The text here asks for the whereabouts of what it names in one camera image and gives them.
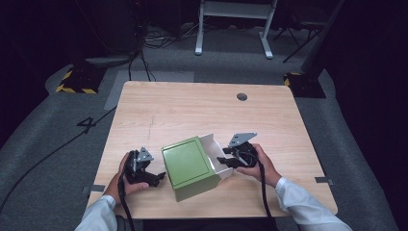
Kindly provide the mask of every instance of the dark background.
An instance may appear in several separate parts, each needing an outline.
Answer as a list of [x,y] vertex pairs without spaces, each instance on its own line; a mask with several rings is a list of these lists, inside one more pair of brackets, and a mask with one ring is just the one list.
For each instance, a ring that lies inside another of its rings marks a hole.
[[[103,26],[109,20],[98,20],[92,11],[96,8],[94,2],[80,2],[90,22],[84,19],[75,1],[60,1],[59,7],[75,28],[72,40],[84,57],[106,55],[89,23],[99,28],[97,33],[102,37],[122,34],[122,38],[130,39],[129,28],[133,25],[125,23],[119,33],[109,33],[112,28]],[[174,33],[180,24],[197,19],[196,10],[190,8],[197,8],[198,1],[148,2],[147,9],[156,9],[147,12],[149,20],[160,25],[167,18],[168,25],[163,26]],[[171,4],[160,9],[155,2]],[[58,23],[56,26],[55,15],[44,7],[46,3],[9,0],[0,6],[0,146],[47,96],[46,79],[72,63],[66,39],[61,38],[59,31],[62,28]],[[385,192],[400,230],[407,227],[404,210],[408,204],[407,10],[402,1],[346,0],[314,59],[314,64],[326,68],[332,77],[344,118]],[[173,21],[166,15],[177,18]],[[111,43],[116,43],[120,37],[111,39]]]

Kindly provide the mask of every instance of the green box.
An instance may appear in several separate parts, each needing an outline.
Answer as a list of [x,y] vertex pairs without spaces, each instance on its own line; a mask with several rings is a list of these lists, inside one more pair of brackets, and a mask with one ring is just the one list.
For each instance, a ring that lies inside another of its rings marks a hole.
[[232,174],[217,157],[225,157],[214,135],[193,137],[162,148],[176,201],[204,193]]

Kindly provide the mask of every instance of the person's right hand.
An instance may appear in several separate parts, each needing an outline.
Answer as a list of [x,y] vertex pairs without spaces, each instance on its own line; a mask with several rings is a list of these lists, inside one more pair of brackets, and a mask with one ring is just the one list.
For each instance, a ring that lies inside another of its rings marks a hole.
[[[272,187],[276,187],[279,179],[282,177],[275,169],[272,161],[268,155],[264,152],[261,145],[258,143],[252,143],[253,147],[258,152],[258,159],[264,165],[265,168],[265,180],[266,183]],[[259,163],[255,167],[237,167],[237,172],[244,175],[255,177],[258,181],[261,181],[261,171],[259,169]]]

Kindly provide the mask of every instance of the hand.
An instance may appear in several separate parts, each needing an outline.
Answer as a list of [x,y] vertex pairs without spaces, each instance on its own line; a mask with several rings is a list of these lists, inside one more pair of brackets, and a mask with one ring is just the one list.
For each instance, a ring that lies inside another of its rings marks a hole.
[[[117,190],[117,182],[119,180],[120,174],[122,173],[122,170],[125,166],[127,157],[129,156],[129,153],[126,153],[126,155],[123,157],[122,161],[120,162],[120,166],[119,166],[119,170],[117,172],[117,174],[115,174],[114,178],[112,178],[111,182],[109,183],[108,188],[105,190],[105,192],[103,193],[104,195],[110,195],[111,197],[113,197],[116,201],[116,205],[120,204],[120,198],[119,198],[119,193]],[[137,191],[143,190],[143,189],[147,189],[149,188],[149,185],[147,183],[138,183],[138,184],[129,184],[129,182],[127,181],[126,177],[123,177],[123,181],[125,183],[125,191],[126,191],[126,196],[136,193]]]
[[[267,185],[276,187],[279,179],[282,177],[275,169],[272,161],[268,155],[264,152],[261,145],[258,143],[252,143],[255,150],[258,152],[258,159],[264,165],[265,168],[265,180]],[[255,177],[258,181],[261,181],[261,171],[259,170],[259,163],[255,167],[237,167],[237,172],[244,175],[249,175]]]

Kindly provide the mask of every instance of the person's left hand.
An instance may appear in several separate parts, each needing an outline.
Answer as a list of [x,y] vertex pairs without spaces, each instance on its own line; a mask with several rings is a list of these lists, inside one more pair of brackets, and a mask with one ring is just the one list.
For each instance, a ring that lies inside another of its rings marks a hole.
[[[108,188],[105,190],[103,193],[104,195],[110,195],[113,197],[116,201],[116,205],[120,204],[120,198],[119,198],[119,192],[117,190],[117,182],[119,180],[120,174],[122,173],[122,170],[125,166],[126,160],[129,156],[129,153],[126,153],[126,155],[123,157],[122,161],[120,162],[119,170],[115,174],[115,176],[112,178],[111,182],[109,183]],[[125,191],[126,191],[126,196],[136,193],[137,191],[147,189],[149,188],[149,184],[141,182],[138,184],[129,184],[128,180],[126,177],[123,177],[123,181],[125,183]]]

